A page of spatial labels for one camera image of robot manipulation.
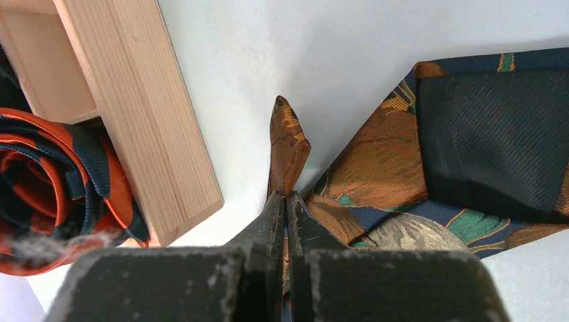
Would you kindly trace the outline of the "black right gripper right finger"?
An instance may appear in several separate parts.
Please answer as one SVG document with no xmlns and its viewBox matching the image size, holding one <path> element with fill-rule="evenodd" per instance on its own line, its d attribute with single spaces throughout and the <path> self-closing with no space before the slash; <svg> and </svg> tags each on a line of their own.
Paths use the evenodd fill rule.
<svg viewBox="0 0 569 322">
<path fill-rule="evenodd" d="M 490 274 L 465 252 L 350 249 L 298 193 L 287 197 L 293 321 L 508 321 Z"/>
</svg>

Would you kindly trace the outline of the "brown green patterned tie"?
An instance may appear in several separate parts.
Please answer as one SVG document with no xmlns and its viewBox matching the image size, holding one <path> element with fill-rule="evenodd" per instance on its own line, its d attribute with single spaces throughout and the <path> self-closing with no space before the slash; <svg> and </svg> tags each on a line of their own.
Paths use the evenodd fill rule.
<svg viewBox="0 0 569 322">
<path fill-rule="evenodd" d="M 568 50 L 417 63 L 305 197 L 361 250 L 480 258 L 568 228 Z"/>
</svg>

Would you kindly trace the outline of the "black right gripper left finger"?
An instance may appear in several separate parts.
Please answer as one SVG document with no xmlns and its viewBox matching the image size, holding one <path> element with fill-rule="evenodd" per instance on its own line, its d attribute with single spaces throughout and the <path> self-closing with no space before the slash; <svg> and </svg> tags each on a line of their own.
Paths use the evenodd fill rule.
<svg viewBox="0 0 569 322">
<path fill-rule="evenodd" d="M 70 268 L 47 321 L 280 321 L 285 197 L 219 247 L 105 248 Z"/>
</svg>

